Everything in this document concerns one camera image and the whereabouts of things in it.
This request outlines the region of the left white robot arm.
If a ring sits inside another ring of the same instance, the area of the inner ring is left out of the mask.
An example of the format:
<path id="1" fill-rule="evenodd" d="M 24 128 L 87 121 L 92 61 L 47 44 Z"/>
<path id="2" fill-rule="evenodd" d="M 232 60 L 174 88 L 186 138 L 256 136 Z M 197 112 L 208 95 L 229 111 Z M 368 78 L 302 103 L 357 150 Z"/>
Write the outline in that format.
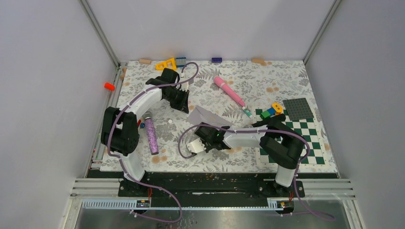
<path id="1" fill-rule="evenodd" d="M 172 109 L 189 113 L 190 91 L 180 81 L 175 70 L 165 68 L 161 76 L 150 78 L 143 89 L 123 108 L 108 107 L 104 112 L 101 143 L 107 146 L 107 153 L 116 157 L 126 179 L 131 180 L 130 190 L 136 196 L 148 191 L 143 180 L 143 168 L 135 150 L 139 143 L 139 119 L 156 103 L 166 100 Z"/>

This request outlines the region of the small green white bottle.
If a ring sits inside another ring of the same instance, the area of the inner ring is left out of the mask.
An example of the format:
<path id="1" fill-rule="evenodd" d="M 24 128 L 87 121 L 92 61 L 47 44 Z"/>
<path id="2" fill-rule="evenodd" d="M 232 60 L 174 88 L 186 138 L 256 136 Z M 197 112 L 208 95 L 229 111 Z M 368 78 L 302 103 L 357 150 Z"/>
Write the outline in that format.
<path id="1" fill-rule="evenodd" d="M 249 117 L 249 118 L 252 118 L 253 117 L 253 115 L 252 115 L 252 113 L 249 111 L 249 109 L 247 109 L 246 107 L 242 107 L 242 110 L 243 110 L 243 112 Z"/>

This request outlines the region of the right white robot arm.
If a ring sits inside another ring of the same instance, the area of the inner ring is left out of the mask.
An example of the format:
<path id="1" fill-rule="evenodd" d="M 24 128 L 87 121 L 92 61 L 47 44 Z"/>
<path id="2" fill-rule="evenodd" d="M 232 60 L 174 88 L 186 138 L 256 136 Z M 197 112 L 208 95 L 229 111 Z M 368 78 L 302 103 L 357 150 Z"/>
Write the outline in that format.
<path id="1" fill-rule="evenodd" d="M 197 139 L 188 143 L 192 154 L 209 152 L 212 149 L 225 150 L 237 147 L 262 149 L 277 164 L 274 183 L 275 193 L 285 197 L 293 190 L 293 179 L 304 149 L 310 150 L 305 138 L 293 131 L 280 118 L 267 118 L 252 127 L 234 129 L 229 126 L 197 125 Z"/>

